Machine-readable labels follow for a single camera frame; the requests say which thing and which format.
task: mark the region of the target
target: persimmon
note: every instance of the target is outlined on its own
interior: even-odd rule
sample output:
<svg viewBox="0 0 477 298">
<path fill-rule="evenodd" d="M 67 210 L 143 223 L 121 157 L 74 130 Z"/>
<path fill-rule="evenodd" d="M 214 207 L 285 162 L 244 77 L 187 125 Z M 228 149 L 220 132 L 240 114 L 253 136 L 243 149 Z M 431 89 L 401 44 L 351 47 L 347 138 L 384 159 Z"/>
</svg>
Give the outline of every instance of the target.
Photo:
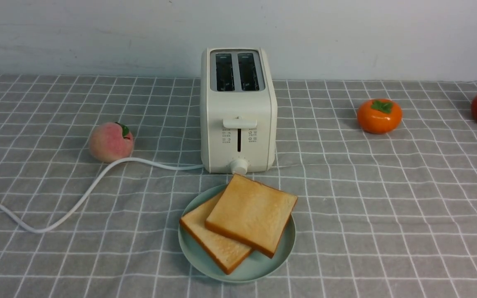
<svg viewBox="0 0 477 298">
<path fill-rule="evenodd" d="M 395 130 L 402 121 L 402 109 L 390 99 L 370 99 L 360 105 L 358 124 L 371 134 L 386 134 Z"/>
</svg>

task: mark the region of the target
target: bread crust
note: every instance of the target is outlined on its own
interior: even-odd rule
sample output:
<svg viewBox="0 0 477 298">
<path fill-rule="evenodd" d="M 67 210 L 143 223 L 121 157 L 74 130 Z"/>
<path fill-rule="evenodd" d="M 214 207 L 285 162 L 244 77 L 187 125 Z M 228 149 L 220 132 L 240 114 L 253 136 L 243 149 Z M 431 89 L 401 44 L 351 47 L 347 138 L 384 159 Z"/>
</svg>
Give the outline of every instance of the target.
<svg viewBox="0 0 477 298">
<path fill-rule="evenodd" d="M 233 273 L 233 271 L 235 271 L 235 269 L 237 269 L 237 267 L 242 264 L 242 262 L 244 262 L 244 260 L 246 260 L 246 258 L 248 258 L 254 251 L 254 249 L 251 248 L 247 254 L 245 254 L 242 258 L 234 262 L 233 265 L 226 267 L 222 262 L 220 262 L 216 255 L 212 253 L 211 250 L 204 244 L 204 241 L 202 241 L 198 236 L 196 236 L 196 234 L 191 230 L 191 228 L 189 228 L 189 225 L 184 222 L 183 218 L 180 219 L 180 225 L 187 231 L 189 235 L 191 235 L 191 237 L 202 247 L 202 249 L 204 249 L 204 251 L 212 258 L 212 260 L 214 260 L 218 268 L 220 268 L 220 270 L 222 270 L 227 275 Z"/>
<path fill-rule="evenodd" d="M 258 184 L 262 187 L 265 187 L 265 188 L 267 187 L 267 188 L 270 188 L 270 189 L 278 191 L 278 192 L 283 192 L 279 189 L 276 189 L 276 188 L 270 187 L 268 185 L 265 185 L 263 183 L 260 183 L 259 181 L 253 181 L 253 180 L 251 180 L 247 177 L 244 177 L 243 175 L 233 174 L 233 178 L 238 178 L 238 177 L 247 179 L 251 183 L 256 183 L 256 184 Z M 224 193 L 222 194 L 222 196 L 225 195 L 225 192 L 228 191 L 228 190 L 229 190 L 229 188 L 226 188 L 224 190 Z M 286 227 L 286 225 L 288 225 L 288 222 L 290 221 L 290 217 L 292 216 L 292 210 L 295 208 L 295 205 L 297 204 L 297 196 L 294 196 L 294 198 L 295 198 L 295 200 L 294 200 L 294 202 L 293 202 L 293 204 L 290 208 L 290 212 L 288 213 L 288 217 L 286 218 L 286 223 L 285 223 L 284 227 Z M 244 245 L 250 246 L 253 249 L 262 253 L 263 255 L 269 257 L 270 259 L 273 258 L 273 256 L 275 255 L 275 253 L 277 251 L 277 247 L 279 247 L 279 244 L 280 244 L 280 241 L 281 241 L 281 238 L 282 238 L 282 234 L 284 233 L 284 228 L 283 228 L 282 232 L 279 235 L 279 239 L 277 240 L 277 245 L 275 246 L 275 249 L 273 251 L 271 251 L 270 249 L 267 249 L 267 248 L 255 243 L 254 241 L 248 239 L 248 237 L 237 234 L 237 233 L 235 233 L 235 232 L 233 232 L 229 229 L 226 229 L 223 226 L 220 226 L 220 225 L 218 225 L 216 223 L 213 223 L 211 221 L 206 220 L 205 221 L 205 227 L 207 228 L 207 230 L 210 230 L 211 232 L 220 234 L 220 235 L 225 236 L 227 238 L 230 238 L 230 239 L 233 239 L 235 241 L 241 242 Z"/>
<path fill-rule="evenodd" d="M 205 202 L 203 202 L 202 204 L 200 204 L 198 207 L 194 208 L 193 210 L 191 210 L 190 212 L 184 214 L 181 218 L 180 218 L 180 227 L 184 228 L 184 230 L 187 231 L 187 233 L 202 247 L 202 249 L 204 249 L 204 251 L 212 258 L 212 260 L 214 260 L 214 262 L 217 264 L 217 266 L 227 275 L 233 273 L 233 271 L 240 265 L 242 264 L 242 262 L 248 258 L 248 256 L 251 255 L 251 253 L 254 252 L 254 249 L 252 247 L 249 247 L 248 251 L 246 253 L 244 253 L 244 255 L 240 256 L 240 258 L 236 259 L 235 262 L 231 263 L 231 264 L 224 264 L 222 262 L 222 260 L 220 260 L 216 254 L 214 254 L 211 249 L 209 249 L 209 247 L 206 245 L 206 243 L 197 235 L 197 233 L 194 232 L 193 228 L 191 228 L 191 224 L 193 224 L 193 222 L 191 222 L 191 219 L 187 219 L 189 218 L 188 216 L 192 213 L 192 212 L 195 212 L 198 208 L 203 208 L 203 206 L 205 204 L 209 204 L 210 203 L 210 200 L 215 200 L 217 197 L 221 197 L 221 195 L 223 194 L 224 191 L 220 191 L 217 195 L 213 196 L 212 198 L 206 200 Z M 200 220 L 200 217 L 199 215 L 194 215 L 195 217 L 198 217 L 197 219 L 193 219 L 195 220 L 195 223 L 193 226 L 198 226 L 198 224 L 196 223 L 196 221 L 199 221 Z"/>
</svg>

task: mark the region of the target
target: white toaster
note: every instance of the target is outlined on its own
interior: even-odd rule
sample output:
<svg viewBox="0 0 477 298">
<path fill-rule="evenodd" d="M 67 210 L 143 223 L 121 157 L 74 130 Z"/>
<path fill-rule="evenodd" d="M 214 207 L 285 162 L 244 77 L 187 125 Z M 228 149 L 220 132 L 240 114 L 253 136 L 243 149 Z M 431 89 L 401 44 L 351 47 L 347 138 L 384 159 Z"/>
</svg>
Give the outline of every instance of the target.
<svg viewBox="0 0 477 298">
<path fill-rule="evenodd" d="M 200 79 L 201 160 L 210 173 L 267 171 L 276 151 L 277 99 L 261 48 L 208 48 Z"/>
</svg>

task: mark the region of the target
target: white wall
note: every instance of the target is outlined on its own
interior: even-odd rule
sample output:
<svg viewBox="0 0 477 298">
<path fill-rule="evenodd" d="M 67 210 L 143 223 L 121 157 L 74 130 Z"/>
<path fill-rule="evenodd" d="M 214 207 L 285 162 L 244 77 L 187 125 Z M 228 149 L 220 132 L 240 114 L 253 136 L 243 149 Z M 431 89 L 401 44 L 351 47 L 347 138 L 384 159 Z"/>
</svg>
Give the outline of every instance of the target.
<svg viewBox="0 0 477 298">
<path fill-rule="evenodd" d="M 477 79 L 475 0 L 0 0 L 0 72 L 193 77 L 261 46 L 275 79 Z"/>
</svg>

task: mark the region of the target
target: toaster lever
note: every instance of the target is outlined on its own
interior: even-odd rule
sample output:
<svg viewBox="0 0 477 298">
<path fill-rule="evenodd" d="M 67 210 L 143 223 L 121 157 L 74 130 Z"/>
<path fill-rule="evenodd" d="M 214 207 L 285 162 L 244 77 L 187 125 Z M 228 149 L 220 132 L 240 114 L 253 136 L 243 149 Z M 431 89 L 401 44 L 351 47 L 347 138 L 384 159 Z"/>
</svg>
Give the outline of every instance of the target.
<svg viewBox="0 0 477 298">
<path fill-rule="evenodd" d="M 223 125 L 230 130 L 247 130 L 257 127 L 257 120 L 248 120 L 238 117 L 236 119 L 224 119 Z"/>
</svg>

